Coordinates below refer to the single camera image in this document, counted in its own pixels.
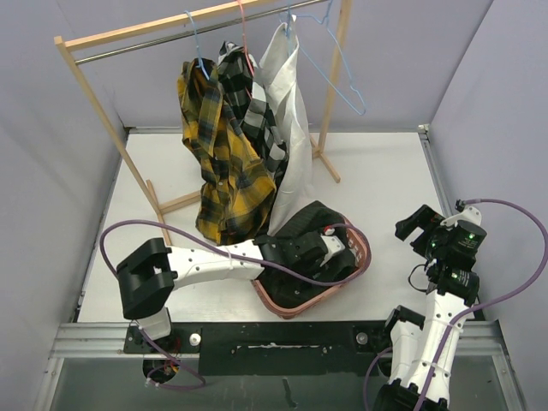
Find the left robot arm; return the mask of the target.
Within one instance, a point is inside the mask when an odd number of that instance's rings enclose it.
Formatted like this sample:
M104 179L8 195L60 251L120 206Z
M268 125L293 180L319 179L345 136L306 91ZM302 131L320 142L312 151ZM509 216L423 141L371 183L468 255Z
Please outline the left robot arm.
M321 290L350 277L356 257L346 241L318 231L296 238L262 235L239 244L207 249L168 247L161 238L145 241L118 264L116 276L125 319L140 322L144 342L163 352L174 342L166 301L180 288L235 279L290 288Z

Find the blue hanger of white shirt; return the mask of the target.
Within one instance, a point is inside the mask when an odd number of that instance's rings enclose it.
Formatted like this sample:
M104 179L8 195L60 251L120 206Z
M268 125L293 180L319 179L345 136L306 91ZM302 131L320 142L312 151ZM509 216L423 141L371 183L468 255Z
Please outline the blue hanger of white shirt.
M285 32L285 37L287 42L287 52L288 52L288 56L290 57L295 50L295 41L294 41L295 16L291 9L291 3L287 3L285 14L286 14L286 21L285 21L284 32Z

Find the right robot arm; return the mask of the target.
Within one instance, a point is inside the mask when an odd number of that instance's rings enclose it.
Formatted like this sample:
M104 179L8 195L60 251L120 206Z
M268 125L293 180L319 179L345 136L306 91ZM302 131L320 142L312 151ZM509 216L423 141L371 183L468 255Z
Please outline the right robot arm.
M480 211L460 205L444 217L423 205L395 225L396 238L411 242L426 261L426 312L395 308L381 329L382 342L392 349L388 382L373 407L376 410L446 410L450 405L450 378L465 313L476 302L479 276L473 271L476 254L487 233Z

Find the light blue wire hanger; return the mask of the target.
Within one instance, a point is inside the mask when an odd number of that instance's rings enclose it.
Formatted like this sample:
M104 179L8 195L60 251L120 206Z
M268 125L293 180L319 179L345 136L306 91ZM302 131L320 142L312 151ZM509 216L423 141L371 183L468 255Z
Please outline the light blue wire hanger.
M331 10L333 9L334 1L327 1L326 3L327 5L325 7L325 12L321 17L309 13L299 13L294 15L294 18L313 21L316 25L322 27L331 38L334 49L330 73L327 74L311 58L311 56L304 48L301 48L301 52L312 64L312 66L318 71L318 73L327 84L325 108L327 110L331 110L333 108L333 104L336 98L340 98L343 103L347 105L355 114L357 114L358 116L364 116L367 113L366 102L359 88L354 83L354 76L344 53L344 46L348 37L348 26L350 23L353 1L340 2L336 32L331 29ZM348 77L348 89L351 91L352 94L354 94L357 100L357 104L352 98L345 95L338 86L341 69L343 69L343 71L346 73L346 76Z

